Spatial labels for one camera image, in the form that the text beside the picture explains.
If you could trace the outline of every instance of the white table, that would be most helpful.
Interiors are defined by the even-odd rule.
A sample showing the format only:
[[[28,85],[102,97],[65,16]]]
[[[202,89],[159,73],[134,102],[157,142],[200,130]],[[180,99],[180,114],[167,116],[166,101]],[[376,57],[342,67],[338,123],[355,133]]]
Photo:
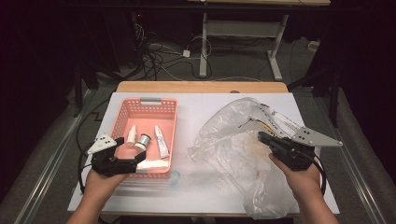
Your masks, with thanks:
[[[113,94],[98,136],[110,133],[120,102],[126,97],[170,97],[178,99],[177,127],[171,177],[169,179],[128,178],[117,187],[107,201],[104,214],[150,216],[246,217],[242,195],[230,188],[220,192],[216,171],[208,164],[194,163],[187,153],[198,131],[218,110],[233,100],[253,97],[298,124],[303,125],[291,93],[139,93]],[[89,168],[83,172],[85,180]],[[75,211],[82,195],[79,186],[73,194],[68,211]],[[325,201],[335,214],[339,210],[327,186]],[[290,216],[298,215],[295,204]]]

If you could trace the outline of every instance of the basket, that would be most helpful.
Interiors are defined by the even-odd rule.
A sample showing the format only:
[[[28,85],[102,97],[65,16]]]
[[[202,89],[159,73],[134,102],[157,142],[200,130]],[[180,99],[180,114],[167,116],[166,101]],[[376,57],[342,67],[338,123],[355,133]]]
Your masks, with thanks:
[[[147,144],[146,161],[160,160],[160,149],[155,135],[154,127],[157,125],[162,133],[166,146],[169,150],[169,157],[163,161],[168,161],[168,167],[152,167],[147,169],[137,169],[136,173],[130,177],[143,178],[169,178],[170,167],[173,154],[173,143],[177,118],[177,99],[170,98],[126,98],[122,101],[119,114],[116,117],[111,137],[117,139],[128,138],[129,131],[136,127],[136,142],[140,135],[147,134],[151,140]],[[115,152],[119,159],[133,159],[142,151],[139,147],[123,144]]]

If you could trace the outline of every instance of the plastic bag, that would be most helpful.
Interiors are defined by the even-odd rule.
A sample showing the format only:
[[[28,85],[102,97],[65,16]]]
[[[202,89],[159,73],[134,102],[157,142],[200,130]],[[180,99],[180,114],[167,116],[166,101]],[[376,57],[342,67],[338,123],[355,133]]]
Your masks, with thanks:
[[[233,101],[206,122],[188,148],[194,161],[210,163],[242,193],[254,219],[284,217],[296,203],[286,177],[268,158],[271,150],[257,137],[265,128],[260,121],[276,122],[269,108],[249,97]],[[277,127],[275,133],[289,135]]]

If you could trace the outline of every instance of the desk leg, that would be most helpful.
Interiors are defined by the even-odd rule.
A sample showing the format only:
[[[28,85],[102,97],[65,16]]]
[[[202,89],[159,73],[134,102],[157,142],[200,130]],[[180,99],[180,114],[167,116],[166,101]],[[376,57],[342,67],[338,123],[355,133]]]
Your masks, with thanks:
[[[276,53],[279,48],[280,41],[282,40],[282,35],[283,35],[283,32],[285,31],[286,22],[288,21],[288,17],[289,17],[289,15],[284,15],[282,17],[282,22],[279,24],[279,27],[277,29],[274,47],[272,50],[268,50],[268,52],[267,52],[268,60],[270,61],[271,68],[272,68],[273,74],[274,74],[274,78],[277,81],[281,81],[282,76],[280,74],[279,66],[277,65],[277,62],[276,62]]]
[[[202,21],[202,53],[201,53],[201,61],[200,61],[200,65],[199,65],[199,76],[200,77],[206,77],[206,60],[207,60],[206,24],[207,24],[207,13],[204,13],[204,19]]]

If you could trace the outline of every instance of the dark background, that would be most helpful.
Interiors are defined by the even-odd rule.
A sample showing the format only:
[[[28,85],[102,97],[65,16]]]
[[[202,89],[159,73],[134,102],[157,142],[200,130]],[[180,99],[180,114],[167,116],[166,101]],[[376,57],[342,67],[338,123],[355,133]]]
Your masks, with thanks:
[[[332,75],[340,75],[340,85],[355,117],[395,181],[396,152],[391,144],[396,124],[396,18],[391,13],[395,3],[332,1],[332,7],[357,6],[361,6],[360,13],[318,16],[307,11],[290,15],[284,40],[322,40],[307,75],[312,76],[323,67],[329,71],[326,77],[306,85],[329,89]],[[2,142],[6,142],[0,156],[4,171],[2,200],[41,136],[69,104],[66,95],[74,85],[76,64],[85,71],[86,83],[94,88],[95,71],[117,72],[136,54],[128,53],[134,52],[134,35],[126,19],[131,14],[124,11],[63,10],[50,0],[2,1],[0,8],[0,123]],[[164,11],[142,15],[142,24],[150,30],[183,44],[201,31],[201,16],[196,13]],[[251,19],[268,18],[251,15]],[[122,32],[131,32],[130,38],[118,39]]]

